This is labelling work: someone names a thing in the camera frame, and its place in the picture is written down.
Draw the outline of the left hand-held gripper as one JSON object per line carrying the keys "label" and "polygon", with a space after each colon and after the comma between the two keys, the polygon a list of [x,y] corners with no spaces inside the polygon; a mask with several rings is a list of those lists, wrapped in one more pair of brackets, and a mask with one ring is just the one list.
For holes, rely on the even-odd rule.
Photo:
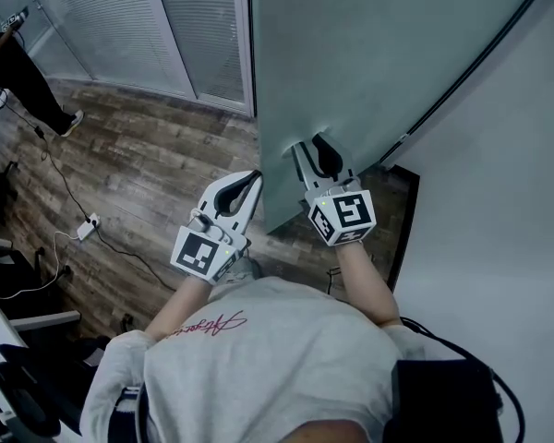
{"label": "left hand-held gripper", "polygon": [[245,231],[262,186],[259,170],[228,174],[209,184],[199,209],[191,210],[188,224],[179,229],[170,264],[216,285],[250,244]]}

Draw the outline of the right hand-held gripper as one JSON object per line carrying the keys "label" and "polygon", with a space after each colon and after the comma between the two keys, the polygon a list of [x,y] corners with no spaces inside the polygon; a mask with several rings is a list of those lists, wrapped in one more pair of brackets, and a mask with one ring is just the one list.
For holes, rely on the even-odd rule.
{"label": "right hand-held gripper", "polygon": [[301,141],[291,148],[299,180],[306,187],[307,217],[328,246],[361,241],[377,224],[371,194],[352,174],[349,151],[334,138],[318,133],[312,138],[322,178]]}

